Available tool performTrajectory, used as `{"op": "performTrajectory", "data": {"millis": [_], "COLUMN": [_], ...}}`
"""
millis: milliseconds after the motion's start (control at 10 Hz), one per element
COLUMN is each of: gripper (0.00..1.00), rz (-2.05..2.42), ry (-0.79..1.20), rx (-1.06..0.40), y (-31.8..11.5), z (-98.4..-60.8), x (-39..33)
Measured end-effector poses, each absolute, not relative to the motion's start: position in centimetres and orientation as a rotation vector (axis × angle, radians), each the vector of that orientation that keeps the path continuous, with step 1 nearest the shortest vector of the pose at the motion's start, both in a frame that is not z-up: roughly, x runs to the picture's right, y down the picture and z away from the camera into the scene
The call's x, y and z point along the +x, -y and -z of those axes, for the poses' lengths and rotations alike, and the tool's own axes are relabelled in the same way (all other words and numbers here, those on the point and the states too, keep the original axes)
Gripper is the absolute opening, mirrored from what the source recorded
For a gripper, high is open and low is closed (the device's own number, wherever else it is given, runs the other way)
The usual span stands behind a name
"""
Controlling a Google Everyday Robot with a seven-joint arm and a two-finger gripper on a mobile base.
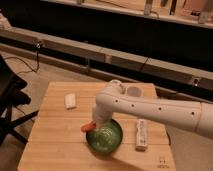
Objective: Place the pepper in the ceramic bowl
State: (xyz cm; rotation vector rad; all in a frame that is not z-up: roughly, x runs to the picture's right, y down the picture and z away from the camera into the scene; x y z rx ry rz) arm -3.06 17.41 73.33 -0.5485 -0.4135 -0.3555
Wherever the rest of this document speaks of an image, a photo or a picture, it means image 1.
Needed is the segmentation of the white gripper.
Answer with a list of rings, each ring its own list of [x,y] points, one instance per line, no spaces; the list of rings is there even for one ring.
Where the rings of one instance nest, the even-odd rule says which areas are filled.
[[[112,113],[107,111],[104,107],[95,106],[92,109],[92,119],[96,124],[104,124],[110,121],[112,118]]]

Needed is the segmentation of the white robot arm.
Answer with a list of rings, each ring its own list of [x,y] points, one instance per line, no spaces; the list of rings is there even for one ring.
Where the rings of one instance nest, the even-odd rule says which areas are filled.
[[[125,94],[119,80],[111,80],[96,95],[92,119],[103,124],[122,113],[168,124],[213,139],[213,104],[134,97]]]

